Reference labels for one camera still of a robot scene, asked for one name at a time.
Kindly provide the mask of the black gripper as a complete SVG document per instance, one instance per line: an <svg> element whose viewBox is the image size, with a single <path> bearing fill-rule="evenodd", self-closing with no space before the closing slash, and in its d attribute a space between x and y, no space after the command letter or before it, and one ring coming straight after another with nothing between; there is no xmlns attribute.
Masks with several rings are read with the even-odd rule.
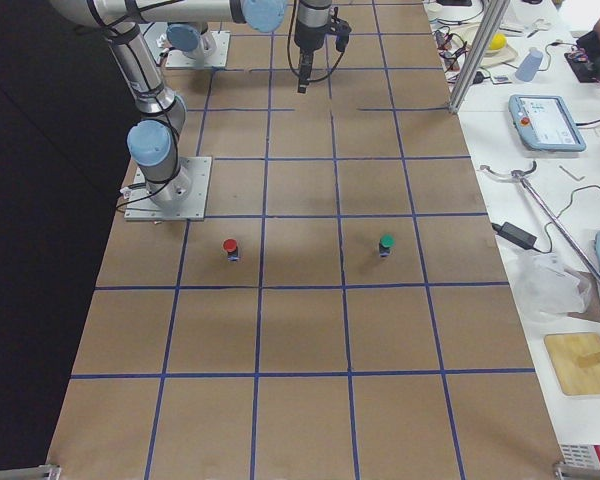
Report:
<svg viewBox="0 0 600 480"><path fill-rule="evenodd" d="M328 0L299 0L294 42L300 49L297 92L305 94L311 80L313 58L324 45L329 24Z"/></svg>

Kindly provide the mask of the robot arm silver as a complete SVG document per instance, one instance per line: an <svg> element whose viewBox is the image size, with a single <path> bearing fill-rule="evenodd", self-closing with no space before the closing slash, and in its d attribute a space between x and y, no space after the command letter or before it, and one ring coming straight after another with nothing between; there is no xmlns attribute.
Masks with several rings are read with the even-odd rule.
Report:
<svg viewBox="0 0 600 480"><path fill-rule="evenodd" d="M174 49L195 61L205 60L217 49L207 22L169 23L166 37Z"/></svg>
<svg viewBox="0 0 600 480"><path fill-rule="evenodd" d="M178 152L186 106L166 85L140 27L164 22L171 47L187 57L204 59L215 51L209 23L246 24L260 33L272 33L284 19L285 2L55 1L52 6L77 29L104 36L142 116L127 135L130 155L146 188L138 203L164 219L184 217L184 206L195 197L190 169L201 161Z"/></svg>

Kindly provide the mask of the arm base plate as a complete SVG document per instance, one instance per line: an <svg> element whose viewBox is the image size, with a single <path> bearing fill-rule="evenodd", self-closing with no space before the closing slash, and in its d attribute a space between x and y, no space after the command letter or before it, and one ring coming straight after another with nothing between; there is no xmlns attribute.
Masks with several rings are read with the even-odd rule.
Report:
<svg viewBox="0 0 600 480"><path fill-rule="evenodd" d="M208 31L201 37L195 50L172 50L167 56L165 66L167 69L225 69L229 43L229 31Z"/></svg>
<svg viewBox="0 0 600 480"><path fill-rule="evenodd" d="M141 187L132 189L129 204L123 206L127 221L201 221L205 218L210 183L211 157L180 157L180 171L163 190L161 185L151 184L147 189L141 169L136 168L134 183Z"/></svg>

